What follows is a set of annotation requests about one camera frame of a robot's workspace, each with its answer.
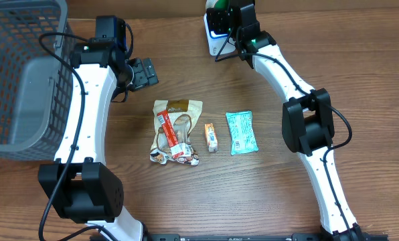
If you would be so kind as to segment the green lidded jar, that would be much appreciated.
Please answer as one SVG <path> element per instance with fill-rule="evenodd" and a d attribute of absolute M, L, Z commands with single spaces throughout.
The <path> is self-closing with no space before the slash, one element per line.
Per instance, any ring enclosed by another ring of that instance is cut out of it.
<path fill-rule="evenodd" d="M 207 0 L 206 9 L 224 9 L 228 6 L 229 0 Z"/>

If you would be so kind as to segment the beige snack pouch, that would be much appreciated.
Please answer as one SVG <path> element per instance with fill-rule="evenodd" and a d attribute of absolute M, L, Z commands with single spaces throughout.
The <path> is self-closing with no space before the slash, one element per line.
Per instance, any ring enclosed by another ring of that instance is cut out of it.
<path fill-rule="evenodd" d="M 190 135 L 202 113 L 202 108 L 203 102 L 198 100 L 155 101 L 153 107 L 155 137 L 149 154 L 152 162 L 162 165 L 168 162 L 192 166 L 199 164 L 199 155 L 192 147 Z M 157 119 L 157 114 L 163 110 L 168 112 L 177 140 L 184 151 L 184 154 L 177 159 L 172 157 L 167 138 Z"/>

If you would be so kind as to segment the red snack bar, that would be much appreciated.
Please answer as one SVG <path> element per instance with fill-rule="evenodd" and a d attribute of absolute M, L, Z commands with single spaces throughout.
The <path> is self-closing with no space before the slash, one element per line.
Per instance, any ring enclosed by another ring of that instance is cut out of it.
<path fill-rule="evenodd" d="M 163 128 L 163 131 L 167 138 L 172 157 L 174 159 L 179 158 L 184 154 L 184 151 L 177 140 L 177 136 L 173 129 L 173 125 L 171 124 L 168 112 L 166 110 L 159 112 L 157 114 L 157 119 L 160 122 L 161 127 Z"/>

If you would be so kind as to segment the small orange snack packet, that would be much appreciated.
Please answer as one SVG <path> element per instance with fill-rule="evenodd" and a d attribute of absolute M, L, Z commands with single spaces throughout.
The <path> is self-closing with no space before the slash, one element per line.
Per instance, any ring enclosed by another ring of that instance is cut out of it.
<path fill-rule="evenodd" d="M 205 138 L 208 147 L 208 151 L 215 153 L 218 151 L 218 140 L 215 128 L 212 123 L 205 124 Z"/>

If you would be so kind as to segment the teal orange snack packet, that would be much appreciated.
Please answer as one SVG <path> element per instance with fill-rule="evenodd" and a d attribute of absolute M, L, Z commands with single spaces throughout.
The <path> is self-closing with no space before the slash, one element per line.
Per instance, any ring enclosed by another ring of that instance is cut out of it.
<path fill-rule="evenodd" d="M 252 128 L 252 112 L 227 112 L 226 120 L 231 136 L 231 155 L 247 154 L 259 150 Z"/>

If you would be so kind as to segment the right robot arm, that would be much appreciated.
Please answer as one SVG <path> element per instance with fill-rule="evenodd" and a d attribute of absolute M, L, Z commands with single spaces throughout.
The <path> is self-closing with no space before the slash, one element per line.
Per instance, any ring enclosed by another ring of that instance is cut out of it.
<path fill-rule="evenodd" d="M 234 42 L 230 58 L 262 75 L 283 103 L 282 135 L 288 149 L 305 166 L 319 205 L 321 240 L 365 240 L 345 199 L 335 161 L 333 116 L 326 89 L 315 89 L 289 65 L 276 40 L 260 28 L 254 1 L 207 1 L 205 25 L 209 39 L 224 35 Z"/>

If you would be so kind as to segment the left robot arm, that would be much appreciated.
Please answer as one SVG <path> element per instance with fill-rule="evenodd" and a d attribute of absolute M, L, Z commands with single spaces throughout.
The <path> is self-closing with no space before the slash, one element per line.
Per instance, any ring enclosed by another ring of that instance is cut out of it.
<path fill-rule="evenodd" d="M 103 240 L 150 240 L 146 225 L 124 205 L 121 180 L 106 166 L 108 110 L 118 95 L 158 82 L 151 60 L 132 58 L 133 32 L 121 18 L 98 16 L 94 37 L 76 38 L 69 60 L 73 89 L 62 142 L 52 164 L 41 165 L 38 181 L 46 211 L 96 230 Z"/>

